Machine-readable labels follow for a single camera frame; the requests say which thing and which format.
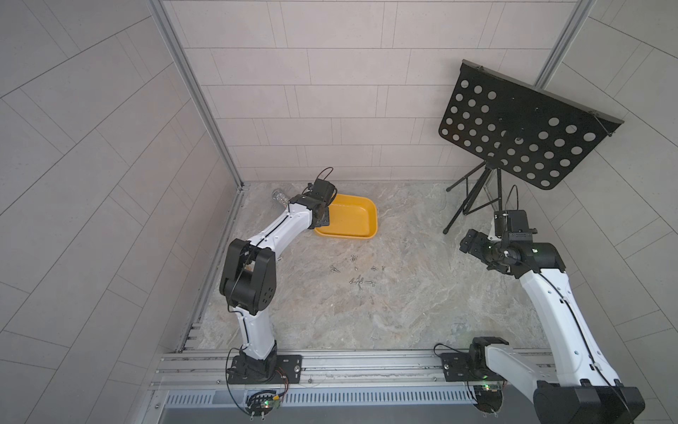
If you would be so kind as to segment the yellow plastic storage box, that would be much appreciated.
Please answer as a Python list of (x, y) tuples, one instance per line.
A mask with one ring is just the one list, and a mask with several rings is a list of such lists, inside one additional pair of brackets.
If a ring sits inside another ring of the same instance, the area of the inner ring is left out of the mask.
[(314, 231), (323, 237), (369, 240), (378, 231), (378, 210), (368, 198), (339, 194), (329, 205), (329, 226)]

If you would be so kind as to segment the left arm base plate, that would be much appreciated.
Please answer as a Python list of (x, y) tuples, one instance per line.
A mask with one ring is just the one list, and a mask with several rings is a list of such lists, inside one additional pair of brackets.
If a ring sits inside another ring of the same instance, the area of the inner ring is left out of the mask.
[(278, 355), (272, 353), (266, 360), (254, 360), (239, 353), (226, 369), (229, 384), (296, 384), (300, 381), (303, 365), (302, 355)]

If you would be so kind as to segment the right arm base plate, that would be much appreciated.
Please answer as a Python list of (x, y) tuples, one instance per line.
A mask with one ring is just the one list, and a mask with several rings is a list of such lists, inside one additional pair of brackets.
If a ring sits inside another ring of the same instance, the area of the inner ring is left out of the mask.
[(437, 353), (448, 383), (503, 382), (502, 376), (489, 369), (476, 367), (468, 353)]

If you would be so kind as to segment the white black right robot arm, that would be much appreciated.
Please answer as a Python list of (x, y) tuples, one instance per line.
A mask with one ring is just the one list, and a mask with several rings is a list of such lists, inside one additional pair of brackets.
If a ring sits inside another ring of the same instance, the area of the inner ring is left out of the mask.
[(512, 242), (508, 234), (491, 240), (469, 230), (460, 250), (518, 280), (540, 318), (555, 365), (549, 378), (503, 339), (476, 337), (470, 356), (478, 370), (491, 371), (518, 389), (542, 423), (632, 423), (646, 409), (640, 390), (625, 385), (602, 353), (553, 245), (535, 243), (529, 233)]

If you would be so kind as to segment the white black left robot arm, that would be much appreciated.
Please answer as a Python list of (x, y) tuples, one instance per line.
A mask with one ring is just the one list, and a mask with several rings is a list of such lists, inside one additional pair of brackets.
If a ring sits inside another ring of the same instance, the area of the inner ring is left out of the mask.
[(303, 231), (329, 225), (336, 196), (296, 195), (264, 230), (248, 240), (236, 238), (227, 248), (219, 293), (238, 319), (241, 352), (248, 358), (266, 360), (276, 348), (268, 313), (277, 285), (276, 256)]

